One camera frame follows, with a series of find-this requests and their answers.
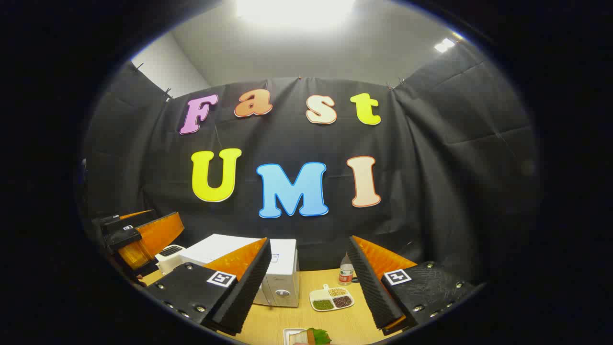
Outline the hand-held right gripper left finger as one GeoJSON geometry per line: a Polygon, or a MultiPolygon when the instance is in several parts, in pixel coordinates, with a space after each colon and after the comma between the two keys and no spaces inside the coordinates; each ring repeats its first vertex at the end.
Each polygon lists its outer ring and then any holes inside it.
{"type": "Polygon", "coordinates": [[[241,332],[272,258],[269,238],[258,239],[212,262],[186,262],[147,286],[166,310],[202,327],[241,332]]]}

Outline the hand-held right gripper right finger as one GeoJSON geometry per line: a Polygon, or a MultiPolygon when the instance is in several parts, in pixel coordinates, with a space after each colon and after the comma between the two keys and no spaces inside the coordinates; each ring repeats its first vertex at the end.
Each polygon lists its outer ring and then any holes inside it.
{"type": "Polygon", "coordinates": [[[442,264],[417,264],[357,236],[349,237],[347,256],[374,323],[385,335],[440,318],[477,288],[442,264]]]}

